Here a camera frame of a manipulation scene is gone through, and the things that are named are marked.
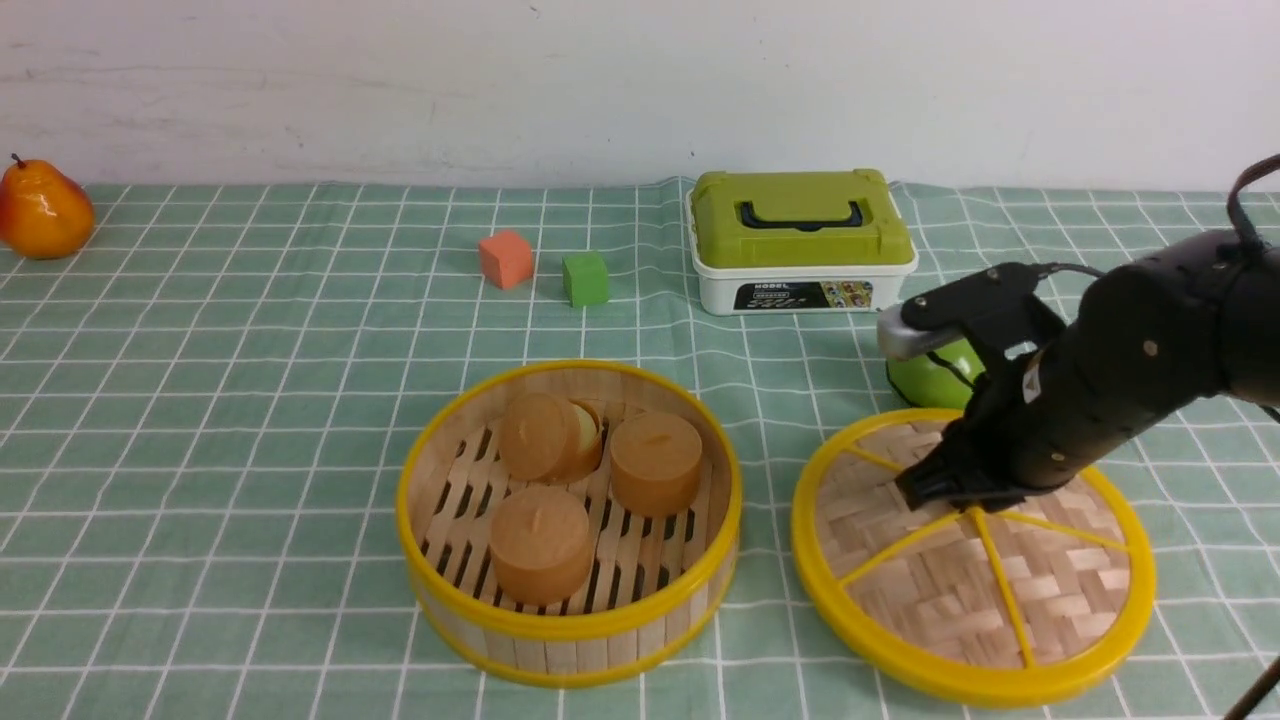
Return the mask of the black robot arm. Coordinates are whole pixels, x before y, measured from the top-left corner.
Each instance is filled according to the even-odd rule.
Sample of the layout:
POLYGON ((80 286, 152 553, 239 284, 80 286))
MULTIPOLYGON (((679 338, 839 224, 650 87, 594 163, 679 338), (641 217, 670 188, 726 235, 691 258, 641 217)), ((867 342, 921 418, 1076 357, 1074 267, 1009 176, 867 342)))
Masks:
POLYGON ((1004 263, 884 311, 884 355, 964 338, 984 370, 963 415, 896 480, 909 509, 1048 495, 1198 398, 1277 406, 1277 249, 1210 231, 1115 266, 1074 322, 1047 264, 1004 263))

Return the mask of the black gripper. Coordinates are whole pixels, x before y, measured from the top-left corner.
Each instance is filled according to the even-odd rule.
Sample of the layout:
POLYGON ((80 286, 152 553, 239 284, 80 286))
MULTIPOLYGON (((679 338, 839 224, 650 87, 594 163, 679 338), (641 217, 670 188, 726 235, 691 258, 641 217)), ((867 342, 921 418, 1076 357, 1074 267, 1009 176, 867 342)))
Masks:
POLYGON ((1068 484, 1151 425, 1149 369, 1132 352, 1052 345, 983 384, 895 482, 908 509, 1010 509, 1068 484))

